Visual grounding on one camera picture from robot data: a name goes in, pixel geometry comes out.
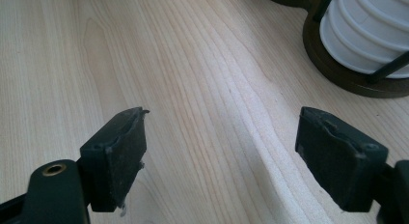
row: bolt hole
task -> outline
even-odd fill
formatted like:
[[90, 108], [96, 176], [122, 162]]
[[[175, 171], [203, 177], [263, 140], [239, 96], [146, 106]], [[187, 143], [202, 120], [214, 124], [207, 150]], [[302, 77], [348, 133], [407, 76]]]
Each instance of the bolt hole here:
[[42, 174], [45, 177], [52, 177], [62, 173], [64, 170], [66, 170], [66, 168], [67, 166], [65, 164], [54, 164], [44, 169], [44, 171], [42, 171]]

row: table top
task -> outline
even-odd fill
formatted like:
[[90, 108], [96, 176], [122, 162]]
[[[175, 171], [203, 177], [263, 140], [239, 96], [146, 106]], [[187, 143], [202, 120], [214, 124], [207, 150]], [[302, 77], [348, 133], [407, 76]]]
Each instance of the table top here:
[[347, 213], [294, 150], [302, 106], [409, 158], [409, 98], [328, 81], [307, 12], [269, 0], [0, 0], [0, 202], [31, 173], [143, 106], [148, 151], [127, 214], [93, 223], [374, 223]]

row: white ribbed cup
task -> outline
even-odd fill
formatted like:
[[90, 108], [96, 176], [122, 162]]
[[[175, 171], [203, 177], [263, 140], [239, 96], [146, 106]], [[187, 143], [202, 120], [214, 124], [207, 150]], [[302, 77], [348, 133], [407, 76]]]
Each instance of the white ribbed cup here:
[[[319, 32], [335, 60], [371, 74], [409, 51], [409, 0], [332, 0]], [[409, 77], [409, 66], [388, 77]]]

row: light wood surface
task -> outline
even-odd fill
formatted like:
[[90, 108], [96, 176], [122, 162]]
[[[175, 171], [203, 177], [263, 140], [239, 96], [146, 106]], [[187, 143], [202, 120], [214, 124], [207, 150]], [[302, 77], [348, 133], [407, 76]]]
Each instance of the light wood surface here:
[[116, 113], [146, 117], [128, 212], [93, 223], [374, 223], [342, 212], [294, 151], [301, 106], [409, 158], [409, 98], [350, 94], [310, 62], [307, 13], [268, 0], [0, 0], [0, 202], [77, 159]]

